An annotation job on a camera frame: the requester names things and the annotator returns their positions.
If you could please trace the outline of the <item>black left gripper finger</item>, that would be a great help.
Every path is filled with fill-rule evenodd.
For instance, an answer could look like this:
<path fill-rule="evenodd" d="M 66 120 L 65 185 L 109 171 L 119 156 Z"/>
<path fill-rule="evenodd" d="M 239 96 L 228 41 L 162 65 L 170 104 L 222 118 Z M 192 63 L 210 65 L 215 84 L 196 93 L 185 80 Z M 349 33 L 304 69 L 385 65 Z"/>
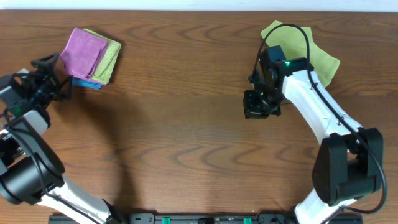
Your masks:
<path fill-rule="evenodd" d="M 31 65 L 36 69 L 36 72 L 39 74 L 54 74 L 55 66 L 57 64 L 59 56 L 59 53 L 54 53 L 44 58 L 32 60 Z"/>
<path fill-rule="evenodd" d="M 68 77 L 63 82 L 61 82 L 59 86 L 56 88 L 53 100 L 55 101 L 69 100 L 72 97 L 72 84 L 73 84 L 73 77 Z"/>

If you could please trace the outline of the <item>purple microfiber cloth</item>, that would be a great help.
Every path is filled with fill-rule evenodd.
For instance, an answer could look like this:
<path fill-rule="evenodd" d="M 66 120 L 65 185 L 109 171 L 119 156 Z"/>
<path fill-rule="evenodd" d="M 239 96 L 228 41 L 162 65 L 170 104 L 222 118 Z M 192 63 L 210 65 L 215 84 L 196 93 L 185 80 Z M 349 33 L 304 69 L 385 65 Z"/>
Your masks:
<path fill-rule="evenodd" d="M 60 54 L 60 59 L 67 74 L 88 80 L 107 48 L 107 40 L 76 27 Z"/>

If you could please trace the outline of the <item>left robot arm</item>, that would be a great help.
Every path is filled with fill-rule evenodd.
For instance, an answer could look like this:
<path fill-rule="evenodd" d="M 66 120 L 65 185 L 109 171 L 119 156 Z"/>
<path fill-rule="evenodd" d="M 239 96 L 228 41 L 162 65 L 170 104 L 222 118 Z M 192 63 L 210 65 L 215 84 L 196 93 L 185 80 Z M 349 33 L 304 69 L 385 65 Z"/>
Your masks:
<path fill-rule="evenodd" d="M 31 62 L 34 70 L 1 77 L 1 195 L 12 204 L 50 207 L 77 223 L 122 223 L 105 200 L 73 183 L 42 135 L 50 127 L 46 109 L 69 99 L 71 79 L 59 80 L 54 53 Z"/>

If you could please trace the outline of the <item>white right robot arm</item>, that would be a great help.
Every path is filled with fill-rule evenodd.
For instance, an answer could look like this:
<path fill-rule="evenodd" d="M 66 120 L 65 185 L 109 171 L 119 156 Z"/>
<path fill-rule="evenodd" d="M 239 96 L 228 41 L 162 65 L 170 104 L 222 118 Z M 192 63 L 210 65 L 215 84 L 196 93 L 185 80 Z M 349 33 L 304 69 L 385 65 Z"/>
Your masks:
<path fill-rule="evenodd" d="M 270 223 L 355 223 L 383 207 L 387 181 L 382 134 L 347 115 L 306 58 L 260 56 L 248 82 L 253 88 L 244 92 L 247 119 L 279 116 L 282 101 L 289 100 L 320 145 L 313 190 L 290 214 L 268 213 Z"/>

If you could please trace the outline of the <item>folded blue cloth in stack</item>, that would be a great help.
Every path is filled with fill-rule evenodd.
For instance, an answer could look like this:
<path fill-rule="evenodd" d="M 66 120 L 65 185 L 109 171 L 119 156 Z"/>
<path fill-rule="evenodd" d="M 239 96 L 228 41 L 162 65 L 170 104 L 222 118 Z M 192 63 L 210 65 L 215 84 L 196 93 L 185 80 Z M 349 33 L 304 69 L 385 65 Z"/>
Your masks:
<path fill-rule="evenodd" d="M 84 87 L 84 88 L 92 88 L 95 90 L 100 90 L 103 87 L 103 85 L 100 83 L 94 83 L 94 82 L 83 80 L 83 79 L 76 78 L 76 77 L 72 78 L 72 85 Z"/>

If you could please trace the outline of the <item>folded pink cloth in stack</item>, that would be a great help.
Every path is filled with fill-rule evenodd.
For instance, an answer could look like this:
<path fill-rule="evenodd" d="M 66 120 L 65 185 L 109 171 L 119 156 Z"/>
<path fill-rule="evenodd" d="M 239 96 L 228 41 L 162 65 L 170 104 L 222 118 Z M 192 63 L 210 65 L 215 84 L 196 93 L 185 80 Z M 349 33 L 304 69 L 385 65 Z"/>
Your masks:
<path fill-rule="evenodd" d="M 87 79 L 87 81 L 88 82 L 92 82 L 92 83 L 96 83 L 96 84 L 99 84 L 99 85 L 107 85 L 106 83 L 102 83 L 102 82 L 99 82 L 98 80 L 94 80 L 94 79 L 91 79 L 91 78 Z"/>

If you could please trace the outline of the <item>folded green cloth on stack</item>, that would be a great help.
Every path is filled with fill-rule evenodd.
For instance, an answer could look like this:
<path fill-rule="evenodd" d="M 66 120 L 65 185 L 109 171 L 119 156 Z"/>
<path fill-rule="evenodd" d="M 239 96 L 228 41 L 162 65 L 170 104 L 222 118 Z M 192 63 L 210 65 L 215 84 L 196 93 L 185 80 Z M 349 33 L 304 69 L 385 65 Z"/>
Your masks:
<path fill-rule="evenodd" d="M 119 51 L 121 50 L 121 44 L 115 40 L 97 34 L 92 30 L 84 29 L 84 31 L 93 34 L 99 38 L 102 38 L 108 42 L 108 48 L 106 49 L 103 58 L 96 66 L 94 74 L 90 77 L 91 79 L 108 84 L 111 79 L 111 75 L 113 73 Z"/>

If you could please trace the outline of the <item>crumpled olive green cloth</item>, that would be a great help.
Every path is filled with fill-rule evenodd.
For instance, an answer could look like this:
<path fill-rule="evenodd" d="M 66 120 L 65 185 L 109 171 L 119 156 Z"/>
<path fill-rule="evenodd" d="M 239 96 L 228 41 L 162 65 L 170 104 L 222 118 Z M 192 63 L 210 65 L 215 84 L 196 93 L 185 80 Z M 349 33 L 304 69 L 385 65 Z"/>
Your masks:
<path fill-rule="evenodd" d="M 340 61 L 314 43 L 311 28 L 301 27 L 301 29 L 305 32 L 309 41 L 310 63 L 317 72 L 322 85 L 327 87 L 338 70 Z M 281 46 L 287 60 L 307 57 L 305 37 L 294 27 L 283 26 L 276 29 L 267 38 L 266 44 L 268 47 Z"/>

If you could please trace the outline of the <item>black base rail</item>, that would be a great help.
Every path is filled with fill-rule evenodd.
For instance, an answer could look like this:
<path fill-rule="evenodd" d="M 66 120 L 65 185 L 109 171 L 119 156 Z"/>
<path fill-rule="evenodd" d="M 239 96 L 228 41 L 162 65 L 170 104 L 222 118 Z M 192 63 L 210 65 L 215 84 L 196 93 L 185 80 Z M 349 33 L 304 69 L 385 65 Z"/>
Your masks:
<path fill-rule="evenodd" d="M 298 223 L 293 216 L 283 213 L 261 213 L 250 215 L 154 215 L 152 213 L 131 214 L 130 224 L 284 224 Z M 65 215 L 49 216 L 48 224 L 75 224 Z M 363 224 L 361 215 L 338 215 L 328 223 Z"/>

